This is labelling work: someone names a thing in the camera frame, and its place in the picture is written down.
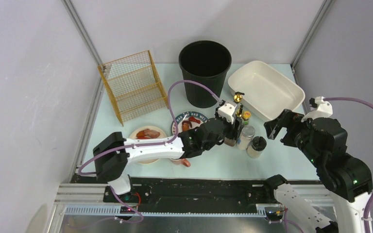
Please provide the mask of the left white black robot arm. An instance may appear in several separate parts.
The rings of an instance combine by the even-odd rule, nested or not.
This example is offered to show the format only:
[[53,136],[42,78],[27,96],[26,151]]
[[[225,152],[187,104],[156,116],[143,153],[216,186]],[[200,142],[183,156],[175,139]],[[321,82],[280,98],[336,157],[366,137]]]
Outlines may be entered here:
[[109,135],[94,149],[97,181],[107,183],[116,195],[131,192],[131,178],[126,166],[149,159],[187,159],[200,156],[227,139],[239,136],[242,120],[228,122],[224,118],[210,118],[200,126],[179,133],[172,138],[126,139],[120,132]]

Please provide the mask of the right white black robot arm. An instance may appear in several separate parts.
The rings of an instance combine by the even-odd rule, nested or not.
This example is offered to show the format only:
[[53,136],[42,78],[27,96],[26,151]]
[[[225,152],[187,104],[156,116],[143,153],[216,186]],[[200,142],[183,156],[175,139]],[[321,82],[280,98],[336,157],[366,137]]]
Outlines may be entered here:
[[316,168],[317,176],[330,192],[337,219],[331,220],[302,198],[281,175],[264,181],[268,195],[287,207],[307,233],[369,233],[364,216],[373,190],[372,174],[361,160],[347,153],[348,134],[336,119],[306,119],[285,109],[264,124],[267,137],[275,139],[282,128],[285,146],[298,148]]

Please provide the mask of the yellow cap sauce bottle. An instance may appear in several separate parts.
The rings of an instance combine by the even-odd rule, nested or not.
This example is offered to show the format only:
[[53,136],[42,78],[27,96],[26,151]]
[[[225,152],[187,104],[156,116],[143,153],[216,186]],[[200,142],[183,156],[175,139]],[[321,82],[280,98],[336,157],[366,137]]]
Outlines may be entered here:
[[242,125],[248,125],[249,124],[249,121],[250,121],[250,118],[251,118],[251,112],[249,111],[244,111],[241,115],[241,119],[242,119]]

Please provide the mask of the glass oil bottle gold spout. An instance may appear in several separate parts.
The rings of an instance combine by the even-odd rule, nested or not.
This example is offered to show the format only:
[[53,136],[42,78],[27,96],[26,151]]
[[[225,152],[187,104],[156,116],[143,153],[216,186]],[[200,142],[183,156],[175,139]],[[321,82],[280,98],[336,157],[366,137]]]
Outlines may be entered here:
[[234,93],[234,96],[233,96],[233,101],[234,101],[234,103],[236,103],[236,104],[241,103],[241,101],[242,101],[244,95],[245,95],[245,94],[242,93],[242,92],[235,92],[235,93]]

